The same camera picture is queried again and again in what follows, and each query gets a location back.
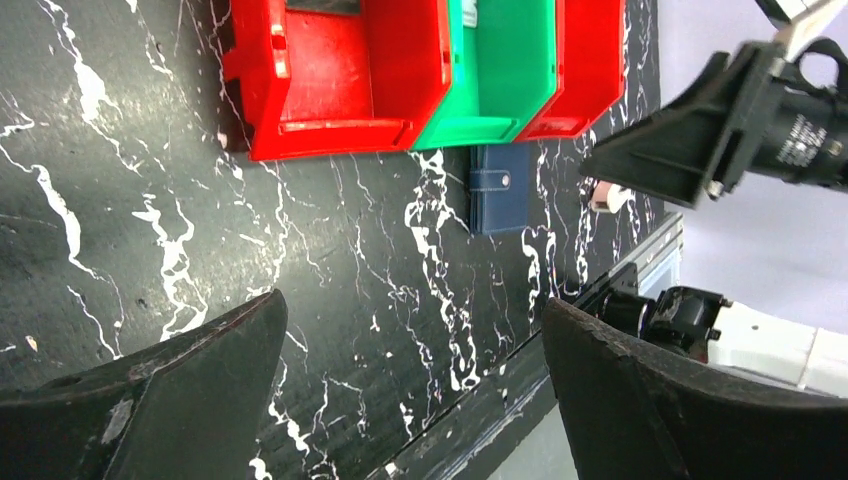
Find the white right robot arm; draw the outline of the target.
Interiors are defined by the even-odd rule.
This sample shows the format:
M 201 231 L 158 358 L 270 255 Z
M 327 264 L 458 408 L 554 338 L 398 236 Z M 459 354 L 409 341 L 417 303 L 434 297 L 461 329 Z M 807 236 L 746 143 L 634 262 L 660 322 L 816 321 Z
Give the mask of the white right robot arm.
M 599 142 L 581 173 L 594 206 L 630 189 L 686 208 L 730 193 L 747 173 L 845 192 L 847 58 L 820 37 L 802 49 L 837 66 L 818 87 L 776 43 L 713 54 L 693 84 L 661 110 Z M 611 293 L 598 312 L 618 330 L 711 367 L 796 391 L 845 397 L 847 338 L 784 320 L 726 296 L 676 286 L 657 299 Z

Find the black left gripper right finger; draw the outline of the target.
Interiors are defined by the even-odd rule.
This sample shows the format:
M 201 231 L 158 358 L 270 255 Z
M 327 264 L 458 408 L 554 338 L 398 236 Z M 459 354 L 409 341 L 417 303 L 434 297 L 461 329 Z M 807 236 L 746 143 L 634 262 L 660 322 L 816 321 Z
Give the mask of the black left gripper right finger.
M 542 341 L 581 479 L 843 479 L 847 403 L 743 379 L 550 300 Z

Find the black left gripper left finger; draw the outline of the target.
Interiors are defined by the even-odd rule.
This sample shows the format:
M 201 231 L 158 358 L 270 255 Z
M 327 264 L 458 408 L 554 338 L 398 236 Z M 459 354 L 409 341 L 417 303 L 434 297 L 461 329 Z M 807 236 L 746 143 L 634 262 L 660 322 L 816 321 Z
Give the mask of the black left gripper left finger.
M 277 290 L 188 332 L 1 394 L 5 479 L 244 479 L 286 336 Z

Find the blue leather card holder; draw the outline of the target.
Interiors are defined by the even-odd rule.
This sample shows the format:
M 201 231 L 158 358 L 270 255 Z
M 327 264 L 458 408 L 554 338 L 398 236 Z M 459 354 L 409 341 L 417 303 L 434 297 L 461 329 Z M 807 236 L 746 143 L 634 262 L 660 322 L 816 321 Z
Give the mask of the blue leather card holder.
M 478 145 L 471 149 L 468 190 L 472 235 L 493 236 L 527 226 L 532 145 Z

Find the green plastic bin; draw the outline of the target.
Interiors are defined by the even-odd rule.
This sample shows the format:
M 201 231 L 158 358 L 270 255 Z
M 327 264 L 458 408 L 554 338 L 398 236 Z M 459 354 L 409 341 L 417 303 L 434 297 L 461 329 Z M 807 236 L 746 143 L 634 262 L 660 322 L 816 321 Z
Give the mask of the green plastic bin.
M 557 90 L 557 5 L 554 0 L 445 3 L 451 84 L 415 150 L 517 138 Z

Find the left red plastic bin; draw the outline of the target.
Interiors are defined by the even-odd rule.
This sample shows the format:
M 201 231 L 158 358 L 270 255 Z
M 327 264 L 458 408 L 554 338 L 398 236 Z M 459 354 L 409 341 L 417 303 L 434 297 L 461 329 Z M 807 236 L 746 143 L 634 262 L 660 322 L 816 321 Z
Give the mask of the left red plastic bin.
M 226 80 L 252 161 L 413 147 L 452 83 L 444 1 L 364 1 L 356 14 L 235 1 Z

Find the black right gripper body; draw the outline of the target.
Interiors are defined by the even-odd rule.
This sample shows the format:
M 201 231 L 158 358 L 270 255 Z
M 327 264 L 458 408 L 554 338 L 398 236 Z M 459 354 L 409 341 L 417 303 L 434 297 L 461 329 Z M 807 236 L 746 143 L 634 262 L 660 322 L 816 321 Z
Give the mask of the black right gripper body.
M 847 186 L 847 56 L 830 38 L 820 37 L 802 53 L 832 59 L 835 83 L 820 87 L 801 72 L 801 60 L 784 67 L 778 77 L 783 94 L 766 136 L 751 163 L 758 175 L 786 183 L 845 188 Z

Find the right red plastic bin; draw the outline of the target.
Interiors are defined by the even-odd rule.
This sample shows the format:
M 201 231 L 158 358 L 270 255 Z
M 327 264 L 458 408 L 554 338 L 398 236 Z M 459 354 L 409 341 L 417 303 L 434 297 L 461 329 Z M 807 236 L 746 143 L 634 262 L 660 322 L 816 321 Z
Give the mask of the right red plastic bin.
M 557 87 L 517 141 L 576 138 L 621 98 L 625 16 L 625 0 L 555 3 Z

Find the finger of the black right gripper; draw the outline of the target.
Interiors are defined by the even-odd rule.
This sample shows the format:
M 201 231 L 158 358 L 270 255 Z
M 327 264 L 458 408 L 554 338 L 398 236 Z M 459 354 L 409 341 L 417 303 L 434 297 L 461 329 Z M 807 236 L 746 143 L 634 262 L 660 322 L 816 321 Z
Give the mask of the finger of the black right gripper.
M 782 102 L 783 49 L 747 42 L 713 53 L 666 106 L 598 142 L 580 173 L 693 208 L 728 193 L 752 165 Z

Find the red plastic bin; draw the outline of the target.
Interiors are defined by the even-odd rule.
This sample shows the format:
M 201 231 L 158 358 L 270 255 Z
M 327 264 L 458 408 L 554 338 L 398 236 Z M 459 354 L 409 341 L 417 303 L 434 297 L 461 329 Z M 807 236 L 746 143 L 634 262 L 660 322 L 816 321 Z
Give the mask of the red plastic bin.
M 444 1 L 364 1 L 356 14 L 235 1 L 226 80 L 252 161 L 413 147 L 452 83 Z
M 621 98 L 625 16 L 625 0 L 555 3 L 557 87 L 517 141 L 576 138 Z

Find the small white pink object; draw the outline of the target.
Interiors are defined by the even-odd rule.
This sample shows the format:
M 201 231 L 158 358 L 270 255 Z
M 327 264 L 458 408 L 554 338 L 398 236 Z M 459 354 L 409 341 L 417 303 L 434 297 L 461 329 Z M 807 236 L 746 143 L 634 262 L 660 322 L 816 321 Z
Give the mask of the small white pink object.
M 597 213 L 617 214 L 632 196 L 633 191 L 629 188 L 599 181 L 592 190 L 589 206 Z

